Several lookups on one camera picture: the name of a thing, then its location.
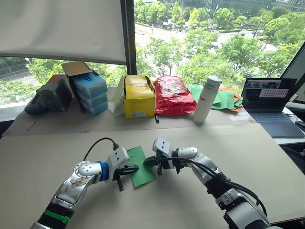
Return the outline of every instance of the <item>white thermos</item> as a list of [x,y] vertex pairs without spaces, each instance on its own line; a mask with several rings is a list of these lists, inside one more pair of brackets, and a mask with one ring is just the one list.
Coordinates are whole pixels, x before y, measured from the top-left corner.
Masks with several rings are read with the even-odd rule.
[[221,79],[214,75],[211,75],[206,79],[193,115],[194,122],[198,124],[205,122],[221,83]]

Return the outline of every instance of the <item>blue ring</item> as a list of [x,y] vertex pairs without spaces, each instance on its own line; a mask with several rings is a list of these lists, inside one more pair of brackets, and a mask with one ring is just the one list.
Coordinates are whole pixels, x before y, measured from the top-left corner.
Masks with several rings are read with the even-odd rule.
[[102,167],[102,176],[101,176],[101,179],[100,181],[104,181],[106,180],[106,175],[107,175],[107,163],[106,162],[102,162],[102,161],[99,161],[101,167]]

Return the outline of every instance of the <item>red snack bag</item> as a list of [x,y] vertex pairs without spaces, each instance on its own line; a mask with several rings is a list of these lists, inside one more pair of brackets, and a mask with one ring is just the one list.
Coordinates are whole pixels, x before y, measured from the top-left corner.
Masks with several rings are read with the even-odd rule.
[[153,85],[156,89],[156,114],[174,116],[195,111],[197,103],[179,77],[161,76]]

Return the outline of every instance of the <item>laptop keyboard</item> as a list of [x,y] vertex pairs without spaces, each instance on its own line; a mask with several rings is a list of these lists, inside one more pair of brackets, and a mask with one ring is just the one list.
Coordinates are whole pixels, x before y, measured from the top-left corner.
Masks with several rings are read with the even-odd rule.
[[290,118],[284,113],[250,113],[258,123],[290,123]]

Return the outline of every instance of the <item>white roller shade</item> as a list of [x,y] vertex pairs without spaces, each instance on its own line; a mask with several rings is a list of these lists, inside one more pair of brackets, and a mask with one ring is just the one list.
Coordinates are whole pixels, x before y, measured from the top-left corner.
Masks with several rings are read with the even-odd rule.
[[1,0],[0,55],[125,64],[120,0]]

